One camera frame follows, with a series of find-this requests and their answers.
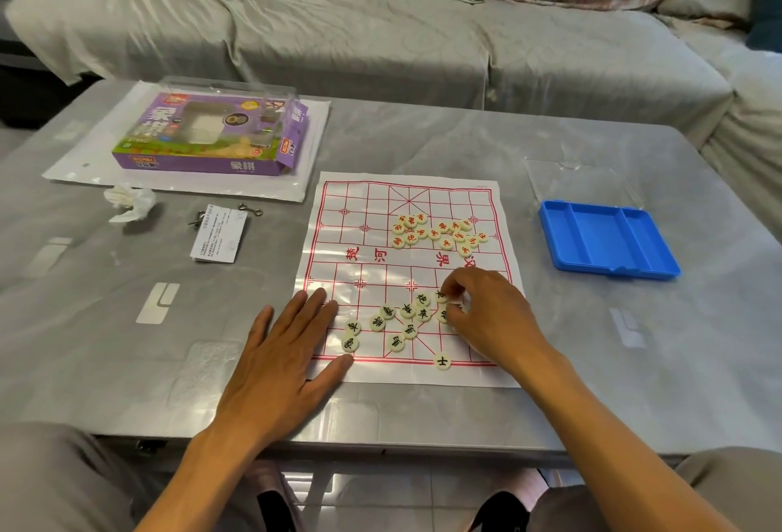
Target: blue storage box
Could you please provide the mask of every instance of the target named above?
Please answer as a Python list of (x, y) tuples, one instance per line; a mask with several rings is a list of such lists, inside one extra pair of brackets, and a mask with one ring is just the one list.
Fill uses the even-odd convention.
[(557, 269), (660, 280), (681, 275), (646, 211), (543, 201), (539, 213)]

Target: dark blue pillow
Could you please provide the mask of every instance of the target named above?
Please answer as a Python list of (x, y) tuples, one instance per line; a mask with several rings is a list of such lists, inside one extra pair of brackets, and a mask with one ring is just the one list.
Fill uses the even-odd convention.
[(782, 0), (752, 0), (751, 18), (747, 46), (782, 53)]

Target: crumpled tissue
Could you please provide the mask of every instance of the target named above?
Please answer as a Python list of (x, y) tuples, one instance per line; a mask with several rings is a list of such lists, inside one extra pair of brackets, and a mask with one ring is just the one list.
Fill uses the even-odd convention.
[(109, 190), (103, 191), (103, 196), (112, 203), (115, 209), (130, 207), (121, 215), (114, 215), (109, 223), (128, 223), (139, 221), (147, 216), (149, 210), (155, 206), (157, 197), (148, 188), (131, 188), (124, 184), (117, 184)]

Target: forearm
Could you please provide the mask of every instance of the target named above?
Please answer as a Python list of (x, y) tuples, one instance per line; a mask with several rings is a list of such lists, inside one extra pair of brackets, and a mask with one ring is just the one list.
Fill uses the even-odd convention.
[(250, 444), (204, 429), (136, 532), (211, 530), (256, 454)]
[(614, 531), (735, 530), (584, 385), (545, 351), (515, 376), (565, 445)]

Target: coffee table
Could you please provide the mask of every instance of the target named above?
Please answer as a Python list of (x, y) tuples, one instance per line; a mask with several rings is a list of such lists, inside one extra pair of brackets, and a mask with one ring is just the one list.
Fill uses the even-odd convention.
[[(292, 293), (319, 171), (366, 171), (497, 180), (543, 331), (657, 452), (782, 450), (782, 248), (674, 129), (334, 100), (307, 200), (253, 201), (264, 216), (250, 218), (236, 263), (197, 265), (187, 223), (207, 203), (236, 199), (160, 193), (150, 221), (123, 231), (107, 223), (102, 189), (41, 177), (131, 86), (93, 85), (0, 163), (0, 423), (197, 433), (255, 313)], [(524, 158), (558, 159), (563, 143), (626, 178), (679, 260), (678, 281), (553, 267)], [(158, 283), (179, 284), (173, 299)], [(145, 303), (164, 314), (160, 325), (136, 323)], [(291, 442), (563, 450), (522, 390), (386, 384), (342, 386)]]

